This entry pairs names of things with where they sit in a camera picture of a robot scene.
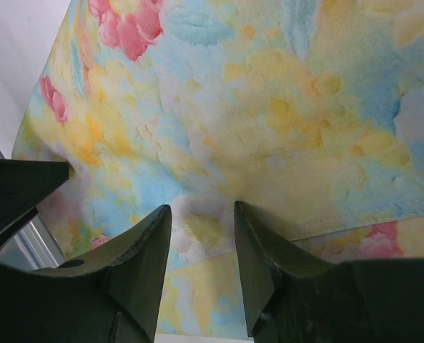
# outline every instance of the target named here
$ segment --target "black plastic part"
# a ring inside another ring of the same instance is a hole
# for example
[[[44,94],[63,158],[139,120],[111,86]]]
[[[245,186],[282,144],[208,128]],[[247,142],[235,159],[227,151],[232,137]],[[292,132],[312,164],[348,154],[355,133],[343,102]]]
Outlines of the black plastic part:
[[[329,264],[235,205],[249,336],[273,342],[424,342],[424,259]]]
[[[0,264],[0,342],[152,343],[171,223],[162,206],[63,268]]]
[[[35,217],[35,206],[68,179],[66,162],[0,159],[0,248]]]

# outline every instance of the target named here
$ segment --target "cloth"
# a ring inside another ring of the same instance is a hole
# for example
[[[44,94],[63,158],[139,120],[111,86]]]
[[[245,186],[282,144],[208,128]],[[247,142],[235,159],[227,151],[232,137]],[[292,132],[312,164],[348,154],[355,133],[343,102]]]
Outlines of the cloth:
[[[70,162],[68,258],[171,204],[159,331],[246,337],[237,199],[334,262],[424,256],[424,0],[73,0],[14,157]]]

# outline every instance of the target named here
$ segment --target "pink flower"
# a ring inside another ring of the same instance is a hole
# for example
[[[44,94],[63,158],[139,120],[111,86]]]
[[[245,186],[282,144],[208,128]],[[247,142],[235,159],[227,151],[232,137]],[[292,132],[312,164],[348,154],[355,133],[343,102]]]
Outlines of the pink flower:
[[[67,104],[62,95],[53,87],[49,76],[40,78],[41,95],[44,97],[46,104],[53,110],[54,116],[59,123],[67,121]]]
[[[400,257],[402,250],[398,246],[396,222],[373,225],[369,236],[361,239],[360,256],[365,259],[388,259]]]
[[[97,247],[100,247],[101,245],[107,243],[109,240],[109,237],[105,236],[104,234],[101,234],[99,237],[97,237],[94,241],[91,242],[91,248],[96,249]]]
[[[136,13],[121,16],[109,0],[89,0],[89,11],[99,18],[102,43],[120,48],[128,59],[136,61],[162,33],[159,11],[162,0],[140,0]]]

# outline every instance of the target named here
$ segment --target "white surface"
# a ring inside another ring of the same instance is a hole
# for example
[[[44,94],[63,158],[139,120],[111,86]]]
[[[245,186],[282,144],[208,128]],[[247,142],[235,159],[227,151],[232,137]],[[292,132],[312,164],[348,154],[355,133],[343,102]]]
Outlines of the white surface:
[[[69,0],[0,0],[0,150],[11,156],[32,90],[48,58]],[[158,335],[156,343],[235,343]]]

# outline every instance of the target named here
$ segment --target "floral fabric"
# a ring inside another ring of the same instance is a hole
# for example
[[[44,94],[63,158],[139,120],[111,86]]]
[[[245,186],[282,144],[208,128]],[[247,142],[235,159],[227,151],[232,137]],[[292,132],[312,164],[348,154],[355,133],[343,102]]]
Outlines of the floral fabric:
[[[424,0],[72,0],[14,149],[67,257],[171,204],[161,332],[245,337],[233,203],[324,259],[424,256]]]

